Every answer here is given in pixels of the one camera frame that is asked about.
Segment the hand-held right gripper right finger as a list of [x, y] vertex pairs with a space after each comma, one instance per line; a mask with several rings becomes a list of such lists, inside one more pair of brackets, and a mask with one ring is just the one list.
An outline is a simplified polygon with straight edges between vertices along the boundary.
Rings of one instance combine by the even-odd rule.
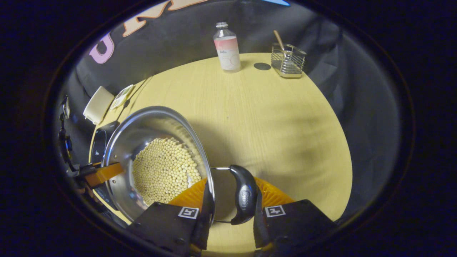
[[295, 201], [269, 182], [260, 178], [255, 181], [255, 257], [299, 257], [336, 228], [336, 223], [310, 200]]

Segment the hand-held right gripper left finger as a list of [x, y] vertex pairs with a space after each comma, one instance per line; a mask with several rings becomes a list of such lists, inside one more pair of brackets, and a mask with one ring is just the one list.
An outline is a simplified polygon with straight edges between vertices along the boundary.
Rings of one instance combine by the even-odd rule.
[[213, 207], [207, 179], [202, 179], [169, 203], [152, 203], [127, 230], [170, 255], [201, 257]]

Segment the black induction cooktop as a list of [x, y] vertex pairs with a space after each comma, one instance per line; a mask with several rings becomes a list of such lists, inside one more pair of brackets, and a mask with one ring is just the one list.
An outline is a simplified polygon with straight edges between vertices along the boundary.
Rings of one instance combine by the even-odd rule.
[[[90, 150], [90, 161], [92, 163], [101, 163], [103, 161], [103, 157], [109, 139], [111, 138], [112, 134], [119, 126], [119, 124], [120, 123], [118, 121], [113, 121], [106, 124], [103, 127], [96, 129], [93, 144]], [[98, 197], [98, 199], [102, 202], [103, 205], [98, 209], [98, 212], [105, 218], [110, 219], [111, 221], [116, 223], [118, 226], [121, 226], [122, 228], [127, 227], [127, 223], [123, 221], [121, 218], [119, 218], [117, 215], [115, 215], [113, 211], [109, 209], [112, 208], [114, 211], [117, 211], [117, 208], [113, 203], [113, 200], [109, 196], [109, 190], [106, 184], [103, 183], [102, 185], [95, 188], [94, 194], [96, 195], [96, 197]]]

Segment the steel pot with black handles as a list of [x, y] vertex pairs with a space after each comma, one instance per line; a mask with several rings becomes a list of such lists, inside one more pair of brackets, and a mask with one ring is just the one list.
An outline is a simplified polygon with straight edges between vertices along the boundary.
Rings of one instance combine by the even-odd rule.
[[127, 192], [129, 188], [137, 192], [133, 181], [134, 155], [157, 138], [176, 138], [188, 147], [191, 156], [196, 158], [197, 170], [208, 179], [212, 203], [216, 201], [212, 171], [229, 171], [234, 176], [237, 183], [237, 214], [230, 220], [232, 225], [245, 223], [254, 216], [258, 192], [251, 173], [237, 165], [211, 167], [204, 147], [189, 122], [175, 110], [157, 106], [140, 109], [121, 122], [107, 142], [101, 163], [103, 167], [119, 163], [123, 168], [123, 171], [114, 177], [114, 181], [109, 181], [106, 185], [114, 205], [128, 220], [133, 221], [147, 209], [142, 194], [133, 196]]

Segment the white toaster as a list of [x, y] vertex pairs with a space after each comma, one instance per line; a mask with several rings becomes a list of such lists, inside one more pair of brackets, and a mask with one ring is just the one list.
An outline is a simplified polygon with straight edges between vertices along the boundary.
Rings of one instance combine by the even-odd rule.
[[100, 124], [113, 100], [114, 95], [103, 86], [100, 86], [85, 106], [83, 111], [84, 118], [95, 125]]

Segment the pile of yellow beans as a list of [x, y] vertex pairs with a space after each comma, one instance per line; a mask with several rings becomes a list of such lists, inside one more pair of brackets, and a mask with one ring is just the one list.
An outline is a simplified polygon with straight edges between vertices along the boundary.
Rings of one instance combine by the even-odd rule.
[[134, 185], [147, 205], [168, 203], [202, 180], [199, 165], [185, 143], [155, 138], [133, 159]]

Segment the white divided dish of beans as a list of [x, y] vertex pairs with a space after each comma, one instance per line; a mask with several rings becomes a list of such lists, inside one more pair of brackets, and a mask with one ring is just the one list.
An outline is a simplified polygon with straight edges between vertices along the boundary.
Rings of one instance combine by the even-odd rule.
[[134, 85], [131, 84], [130, 86], [125, 87], [122, 89], [119, 94], [113, 99], [109, 110], [113, 110], [118, 108], [119, 106], [123, 105], [125, 101], [127, 101], [128, 96], [130, 95], [131, 91], [133, 90]]

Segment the clear bottle with pink label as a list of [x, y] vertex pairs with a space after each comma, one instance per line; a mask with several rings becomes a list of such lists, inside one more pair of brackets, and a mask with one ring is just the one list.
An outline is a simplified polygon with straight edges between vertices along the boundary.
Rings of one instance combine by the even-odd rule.
[[216, 23], [216, 28], [213, 41], [222, 70], [227, 73], [239, 72], [241, 60], [236, 34], [228, 28], [226, 22]]

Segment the wooden spoon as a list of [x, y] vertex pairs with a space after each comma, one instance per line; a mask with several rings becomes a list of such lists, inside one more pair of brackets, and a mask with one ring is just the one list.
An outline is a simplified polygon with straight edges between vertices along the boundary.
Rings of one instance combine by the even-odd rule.
[[284, 59], [289, 58], [289, 54], [288, 54], [287, 50], [285, 49], [284, 43], [283, 43], [283, 41], [281, 39], [281, 36], [280, 36], [279, 32], [277, 30], [273, 30], [273, 33], [274, 33], [274, 35], [276, 37], [276, 40], [277, 40], [277, 42], [278, 42], [278, 44], [279, 44], [279, 46], [281, 48], [281, 52], [283, 53]]

